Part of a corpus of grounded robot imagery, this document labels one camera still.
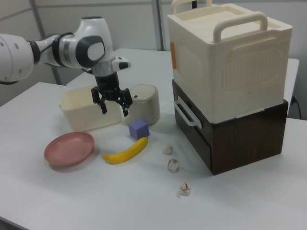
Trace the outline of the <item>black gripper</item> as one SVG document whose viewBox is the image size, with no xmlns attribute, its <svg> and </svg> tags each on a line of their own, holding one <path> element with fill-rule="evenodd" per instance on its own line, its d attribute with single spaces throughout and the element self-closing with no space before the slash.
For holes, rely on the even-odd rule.
<svg viewBox="0 0 307 230">
<path fill-rule="evenodd" d="M 95 80 L 97 85 L 91 89 L 92 99 L 95 104 L 100 105 L 102 113 L 107 113 L 105 100 L 115 101 L 121 105 L 123 115 L 126 117 L 129 114 L 129 107 L 133 101 L 128 88 L 120 89 L 118 74 L 95 76 Z"/>
</svg>

